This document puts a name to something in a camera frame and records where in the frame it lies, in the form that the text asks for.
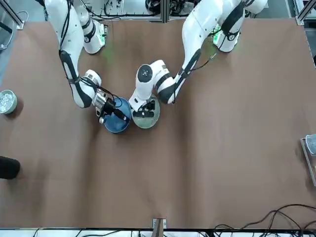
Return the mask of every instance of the blue bowl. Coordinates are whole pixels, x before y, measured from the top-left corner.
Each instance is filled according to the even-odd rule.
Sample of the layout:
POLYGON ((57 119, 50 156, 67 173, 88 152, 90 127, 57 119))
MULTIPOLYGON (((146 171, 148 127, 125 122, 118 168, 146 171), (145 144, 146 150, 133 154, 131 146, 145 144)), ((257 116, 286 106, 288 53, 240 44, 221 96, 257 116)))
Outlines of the blue bowl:
POLYGON ((132 117, 132 112, 129 102, 126 99, 122 97, 115 97, 114 102, 116 103, 116 107, 129 118, 129 122, 125 122, 118 118, 115 114, 111 114, 104 116, 104 126, 112 133, 119 133, 123 132, 128 127, 132 117))

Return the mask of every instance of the green light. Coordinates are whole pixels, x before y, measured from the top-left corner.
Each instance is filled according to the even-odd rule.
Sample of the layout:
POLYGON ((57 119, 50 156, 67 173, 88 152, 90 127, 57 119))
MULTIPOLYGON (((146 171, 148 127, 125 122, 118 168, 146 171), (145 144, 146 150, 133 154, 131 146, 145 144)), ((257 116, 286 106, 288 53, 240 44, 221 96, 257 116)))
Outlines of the green light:
MULTIPOLYGON (((216 32, 216 31, 218 31, 218 30, 220 30, 221 29, 221 27, 217 24, 215 27, 214 27, 214 32, 216 32)), ((218 38, 219 38, 219 35, 221 34, 222 32, 220 31, 220 32, 218 32, 218 33, 216 33, 215 35, 214 35, 214 37, 213 37, 213 44, 217 44, 217 42, 218 42, 218 38)))

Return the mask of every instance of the white robot link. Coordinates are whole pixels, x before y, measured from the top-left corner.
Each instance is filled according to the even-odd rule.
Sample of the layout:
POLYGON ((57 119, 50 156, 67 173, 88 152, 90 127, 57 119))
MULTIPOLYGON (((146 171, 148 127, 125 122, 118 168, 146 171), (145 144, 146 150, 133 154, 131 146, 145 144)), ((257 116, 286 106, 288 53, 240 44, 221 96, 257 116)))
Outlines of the white robot link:
POLYGON ((81 108, 95 106, 100 123, 104 115, 112 113, 129 121, 115 107, 114 99, 107 96, 109 92, 101 87, 101 78, 95 71, 88 70, 83 77, 78 73, 82 48, 89 54, 97 53, 105 45, 107 28, 91 19, 81 4, 74 6, 72 0, 45 0, 45 6, 59 41, 59 57, 75 103, 81 108))
POLYGON ((173 78, 162 60, 141 65, 136 74, 136 89, 129 99, 133 110, 138 111, 151 98, 156 89, 160 101, 173 103, 181 86, 190 75, 200 55, 201 46, 216 24, 221 26, 217 47, 230 52, 237 43, 245 10, 258 14, 268 0, 201 0, 189 14, 182 27, 185 53, 184 63, 173 78))

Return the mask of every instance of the bowl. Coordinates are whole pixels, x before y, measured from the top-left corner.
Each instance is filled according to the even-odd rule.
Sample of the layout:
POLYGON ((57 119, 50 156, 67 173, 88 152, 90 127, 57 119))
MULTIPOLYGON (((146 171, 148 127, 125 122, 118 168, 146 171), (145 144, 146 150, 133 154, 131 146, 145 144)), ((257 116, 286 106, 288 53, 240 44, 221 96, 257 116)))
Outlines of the bowl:
POLYGON ((18 103, 18 99, 16 95, 11 90, 4 90, 0 92, 0 114, 10 114, 12 113, 16 105, 18 103))
MULTIPOLYGON (((131 120, 132 113, 129 102, 122 97, 115 97, 114 102, 117 108, 131 120)), ((104 116, 104 126, 112 133, 120 133, 128 127, 130 120, 125 122, 112 113, 111 115, 104 116)))

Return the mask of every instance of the metal frame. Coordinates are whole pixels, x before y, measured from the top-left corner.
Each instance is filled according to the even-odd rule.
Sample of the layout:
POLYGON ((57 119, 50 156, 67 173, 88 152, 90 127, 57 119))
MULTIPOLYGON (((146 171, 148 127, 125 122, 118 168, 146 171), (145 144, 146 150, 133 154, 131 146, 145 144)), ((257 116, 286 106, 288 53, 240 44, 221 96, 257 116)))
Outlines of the metal frame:
POLYGON ((170 0, 160 0, 160 12, 162 23, 169 21, 170 0))
POLYGON ((303 7, 301 12, 296 17, 298 25, 304 24, 304 19, 307 17, 307 15, 310 13, 310 11, 314 8, 315 5, 316 0, 309 0, 309 2, 303 7))
POLYGON ((0 0, 0 6, 6 11, 11 19, 16 23, 17 29, 23 29, 24 21, 18 16, 18 14, 10 7, 6 0, 0 0))

